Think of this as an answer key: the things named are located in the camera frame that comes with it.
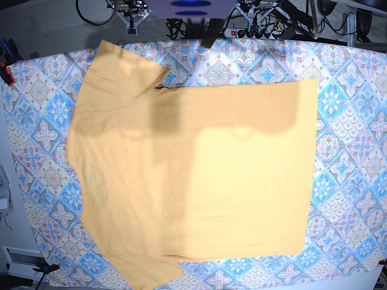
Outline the yellow T-shirt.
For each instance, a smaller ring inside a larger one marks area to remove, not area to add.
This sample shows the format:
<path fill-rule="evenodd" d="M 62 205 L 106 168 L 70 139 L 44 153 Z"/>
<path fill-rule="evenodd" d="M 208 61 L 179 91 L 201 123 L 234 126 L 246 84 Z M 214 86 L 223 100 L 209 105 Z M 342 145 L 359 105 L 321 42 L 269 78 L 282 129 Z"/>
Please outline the yellow T-shirt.
<path fill-rule="evenodd" d="M 132 289 L 180 261 L 302 252 L 316 159 L 316 79 L 160 85 L 168 69 L 101 41 L 66 158 L 81 221 Z"/>

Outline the blue handled clamp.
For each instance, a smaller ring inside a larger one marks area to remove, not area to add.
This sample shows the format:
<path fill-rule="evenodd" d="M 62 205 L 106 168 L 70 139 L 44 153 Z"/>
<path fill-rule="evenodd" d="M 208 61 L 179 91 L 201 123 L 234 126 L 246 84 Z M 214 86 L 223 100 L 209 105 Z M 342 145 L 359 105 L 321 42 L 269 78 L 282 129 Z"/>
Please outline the blue handled clamp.
<path fill-rule="evenodd" d="M 1 39 L 2 54 L 8 61 L 17 62 L 23 60 L 13 39 Z"/>

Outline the orange black clamp lower left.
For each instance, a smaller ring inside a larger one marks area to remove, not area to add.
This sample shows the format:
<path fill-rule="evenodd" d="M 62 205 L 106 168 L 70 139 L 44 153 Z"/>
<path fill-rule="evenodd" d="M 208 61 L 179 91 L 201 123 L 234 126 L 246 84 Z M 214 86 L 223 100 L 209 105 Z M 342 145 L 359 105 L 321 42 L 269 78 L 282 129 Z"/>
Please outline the orange black clamp lower left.
<path fill-rule="evenodd" d="M 47 275 L 47 274 L 49 274 L 51 272 L 57 271 L 58 269 L 60 269 L 60 266 L 56 265 L 56 264 L 49 265 L 49 264 L 37 263 L 33 267 L 33 271 L 41 272 L 41 273 L 43 273 L 45 275 Z"/>

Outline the patterned blue tablecloth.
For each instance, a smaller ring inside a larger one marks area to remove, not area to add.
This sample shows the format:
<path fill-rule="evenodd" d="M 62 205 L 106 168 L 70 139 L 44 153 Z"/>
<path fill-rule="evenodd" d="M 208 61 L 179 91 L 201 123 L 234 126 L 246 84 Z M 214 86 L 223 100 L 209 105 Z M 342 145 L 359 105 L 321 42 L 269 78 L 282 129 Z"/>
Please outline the patterned blue tablecloth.
<path fill-rule="evenodd" d="M 295 40 L 132 43 L 126 49 L 169 68 L 164 86 L 318 83 L 317 152 L 307 238 L 299 256 L 181 264 L 164 289 L 259 289 L 379 269 L 386 257 L 386 55 Z M 51 286 L 128 289 L 79 220 L 81 194 L 65 159 L 68 125 L 94 49 L 19 62 L 1 84 L 1 174 L 34 239 L 60 270 Z"/>

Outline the white power strip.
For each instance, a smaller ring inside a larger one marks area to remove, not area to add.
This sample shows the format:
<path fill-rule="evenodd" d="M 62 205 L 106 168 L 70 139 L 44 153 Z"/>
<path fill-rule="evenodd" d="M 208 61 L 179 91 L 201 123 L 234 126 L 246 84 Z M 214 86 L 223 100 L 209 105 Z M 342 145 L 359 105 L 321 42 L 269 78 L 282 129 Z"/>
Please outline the white power strip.
<path fill-rule="evenodd" d="M 223 33 L 225 38 L 235 39 L 279 39 L 281 31 L 275 29 L 249 31 L 247 28 L 226 28 Z"/>

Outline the white device at left edge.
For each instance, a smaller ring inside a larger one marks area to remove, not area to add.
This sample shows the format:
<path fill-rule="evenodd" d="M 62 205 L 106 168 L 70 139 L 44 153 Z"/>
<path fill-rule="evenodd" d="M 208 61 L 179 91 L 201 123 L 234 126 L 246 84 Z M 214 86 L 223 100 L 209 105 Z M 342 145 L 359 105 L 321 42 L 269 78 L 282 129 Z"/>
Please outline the white device at left edge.
<path fill-rule="evenodd" d="M 13 212 L 13 203 L 11 200 L 10 183 L 5 172 L 4 166 L 1 164 L 0 171 L 1 185 L 0 185 L 0 200 L 1 213 Z"/>

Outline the red black clamp upper left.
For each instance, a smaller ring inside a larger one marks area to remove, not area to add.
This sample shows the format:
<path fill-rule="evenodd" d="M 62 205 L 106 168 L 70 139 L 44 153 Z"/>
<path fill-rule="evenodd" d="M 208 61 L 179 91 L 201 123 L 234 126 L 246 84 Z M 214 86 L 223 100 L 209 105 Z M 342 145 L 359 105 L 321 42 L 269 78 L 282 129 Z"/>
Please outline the red black clamp upper left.
<path fill-rule="evenodd" d="M 7 67 L 3 60 L 0 61 L 0 75 L 1 79 L 8 85 L 12 86 L 15 83 L 15 78 L 10 71 L 10 68 Z"/>

